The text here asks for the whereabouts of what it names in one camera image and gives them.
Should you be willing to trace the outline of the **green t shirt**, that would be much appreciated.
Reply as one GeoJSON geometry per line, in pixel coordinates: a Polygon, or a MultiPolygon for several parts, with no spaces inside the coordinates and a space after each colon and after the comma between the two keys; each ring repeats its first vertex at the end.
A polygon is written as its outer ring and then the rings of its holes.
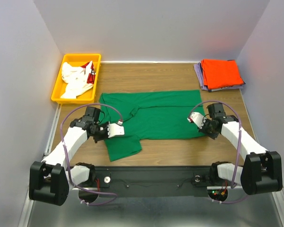
{"type": "Polygon", "coordinates": [[[188,114],[199,105],[199,90],[145,93],[103,93],[104,121],[116,123],[123,119],[124,135],[105,140],[111,162],[129,157],[142,150],[141,140],[186,140],[204,136],[190,124],[188,114]]]}

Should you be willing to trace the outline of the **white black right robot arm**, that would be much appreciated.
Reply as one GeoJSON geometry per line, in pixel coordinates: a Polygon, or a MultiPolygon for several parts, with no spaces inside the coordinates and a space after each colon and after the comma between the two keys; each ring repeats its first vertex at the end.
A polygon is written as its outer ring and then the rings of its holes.
{"type": "Polygon", "coordinates": [[[282,161],[276,151],[269,151],[257,143],[241,126],[237,116],[227,115],[222,103],[207,107],[209,117],[199,112],[190,114],[199,132],[216,139],[225,137],[236,149],[237,156],[244,160],[243,166],[229,162],[213,163],[208,179],[213,184],[224,180],[240,185],[248,195],[277,192],[283,188],[282,161]]]}

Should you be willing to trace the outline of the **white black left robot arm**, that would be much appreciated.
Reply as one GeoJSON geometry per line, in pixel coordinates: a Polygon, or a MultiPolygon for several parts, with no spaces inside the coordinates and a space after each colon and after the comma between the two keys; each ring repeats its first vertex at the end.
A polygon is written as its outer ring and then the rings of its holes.
{"type": "Polygon", "coordinates": [[[88,106],[81,118],[70,123],[55,149],[42,161],[31,165],[28,192],[31,200],[61,206],[76,185],[99,184],[92,164],[77,163],[71,167],[70,160],[89,138],[98,142],[110,137],[111,123],[101,122],[101,114],[100,109],[88,106]]]}

